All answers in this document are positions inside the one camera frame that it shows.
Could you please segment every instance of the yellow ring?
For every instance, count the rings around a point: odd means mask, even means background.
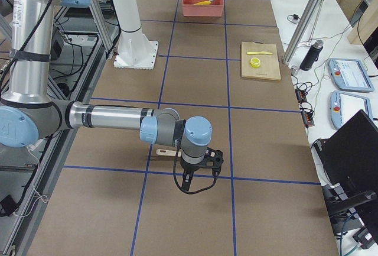
[[[254,68],[260,68],[261,66],[260,59],[256,57],[250,59],[249,64],[251,65],[251,67],[254,67]]]

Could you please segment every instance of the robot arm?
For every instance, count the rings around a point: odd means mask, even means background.
[[[221,151],[207,147],[212,128],[205,118],[185,121],[173,109],[84,105],[48,97],[53,9],[58,4],[85,7],[90,0],[14,0],[12,60],[8,65],[9,89],[1,96],[0,143],[23,147],[56,131],[80,127],[135,129],[142,141],[175,147],[177,153],[182,150],[181,187],[174,174],[181,191],[190,193],[193,173],[199,168],[212,169],[214,185],[223,158]]]

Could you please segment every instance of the device screen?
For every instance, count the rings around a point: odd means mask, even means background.
[[[346,86],[355,88],[368,87],[361,68],[356,61],[336,60],[335,62],[340,69],[341,77],[343,77]]]
[[[340,94],[340,104],[341,104],[341,120],[343,125],[349,121],[359,110],[368,113],[366,107],[366,100],[363,98],[357,98],[351,95]]]

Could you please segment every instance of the blue and white control panel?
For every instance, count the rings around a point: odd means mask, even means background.
[[[331,120],[336,129],[340,129],[359,110],[365,111],[373,120],[370,99],[360,95],[335,90],[331,95]]]
[[[349,92],[374,91],[374,86],[360,60],[331,58],[328,68],[339,89]]]

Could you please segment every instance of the blue cable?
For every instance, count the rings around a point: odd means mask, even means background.
[[[344,221],[344,224],[343,224],[343,228],[341,229],[341,234],[340,234],[340,256],[343,256],[343,233],[344,233],[344,229],[346,227],[346,224],[348,221],[350,221],[350,219],[352,218],[352,216],[354,216],[357,212],[354,212],[352,213],[345,221]]]
[[[355,250],[357,250],[357,248],[360,247],[358,244],[352,248],[351,251],[349,251],[348,253],[346,253],[344,256],[349,256],[350,254],[352,254]]]

